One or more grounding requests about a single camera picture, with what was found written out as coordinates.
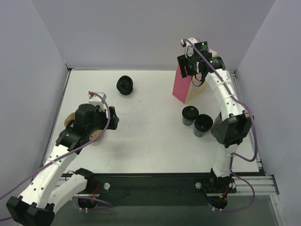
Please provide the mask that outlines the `black plastic cup lid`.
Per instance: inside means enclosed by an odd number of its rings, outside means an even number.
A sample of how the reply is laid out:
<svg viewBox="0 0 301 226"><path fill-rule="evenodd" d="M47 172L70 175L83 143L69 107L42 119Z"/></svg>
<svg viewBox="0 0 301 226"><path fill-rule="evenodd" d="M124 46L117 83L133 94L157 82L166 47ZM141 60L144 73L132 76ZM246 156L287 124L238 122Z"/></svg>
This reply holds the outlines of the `black plastic cup lid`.
<svg viewBox="0 0 301 226"><path fill-rule="evenodd" d="M199 115L198 109L191 105L184 107L182 110L182 116L187 120L194 120L198 117L198 115Z"/></svg>

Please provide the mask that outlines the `black paper coffee cup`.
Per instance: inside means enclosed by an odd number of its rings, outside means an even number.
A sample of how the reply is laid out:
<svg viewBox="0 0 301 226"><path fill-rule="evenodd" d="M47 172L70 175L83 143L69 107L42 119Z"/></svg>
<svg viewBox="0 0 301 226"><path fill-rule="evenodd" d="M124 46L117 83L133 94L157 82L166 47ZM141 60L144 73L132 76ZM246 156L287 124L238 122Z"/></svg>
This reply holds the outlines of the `black paper coffee cup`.
<svg viewBox="0 0 301 226"><path fill-rule="evenodd" d="M187 119L182 117L182 122L183 122L184 125L190 126L190 125L193 124L194 121L195 121L195 119L194 120L187 120Z"/></svg>

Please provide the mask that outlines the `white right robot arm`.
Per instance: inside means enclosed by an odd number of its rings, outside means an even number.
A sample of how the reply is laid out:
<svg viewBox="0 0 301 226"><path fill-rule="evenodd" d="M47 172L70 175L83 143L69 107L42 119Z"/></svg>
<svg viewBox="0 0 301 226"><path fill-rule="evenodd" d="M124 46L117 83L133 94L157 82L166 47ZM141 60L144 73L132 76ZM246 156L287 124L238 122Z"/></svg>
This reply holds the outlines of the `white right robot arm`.
<svg viewBox="0 0 301 226"><path fill-rule="evenodd" d="M220 146L212 168L215 176L208 181L209 188L219 192L225 187L223 178L231 175L232 156L248 135L253 117L247 107L237 100L222 58L213 56L207 42L190 38L182 39L181 45L185 48L185 53L177 57L181 76L186 78L200 74L200 82L209 85L220 108L211 128L211 134Z"/></svg>

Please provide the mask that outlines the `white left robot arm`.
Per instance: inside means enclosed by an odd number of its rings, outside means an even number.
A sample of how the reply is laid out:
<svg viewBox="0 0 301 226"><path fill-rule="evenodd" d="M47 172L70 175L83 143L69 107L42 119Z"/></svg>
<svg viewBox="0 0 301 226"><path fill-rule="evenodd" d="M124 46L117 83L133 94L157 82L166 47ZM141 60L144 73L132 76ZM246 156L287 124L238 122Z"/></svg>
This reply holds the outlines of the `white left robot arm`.
<svg viewBox="0 0 301 226"><path fill-rule="evenodd" d="M82 148L91 143L90 137L98 130L116 130L118 122L113 106L106 111L103 104L81 104L59 134L42 170L23 192L7 201L12 219L23 226L49 226L58 210L74 195L93 192L97 188L95 174L84 168L76 170L58 188L55 185Z"/></svg>

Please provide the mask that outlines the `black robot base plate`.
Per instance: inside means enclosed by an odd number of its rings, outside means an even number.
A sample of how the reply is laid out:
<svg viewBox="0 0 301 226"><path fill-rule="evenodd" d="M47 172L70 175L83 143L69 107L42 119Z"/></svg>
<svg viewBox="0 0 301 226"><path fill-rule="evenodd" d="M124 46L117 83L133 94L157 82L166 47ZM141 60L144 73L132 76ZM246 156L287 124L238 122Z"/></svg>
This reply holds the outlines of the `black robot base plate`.
<svg viewBox="0 0 301 226"><path fill-rule="evenodd" d="M206 206L225 207L236 193L234 180L217 182L209 174L96 174L79 192L80 207Z"/></svg>

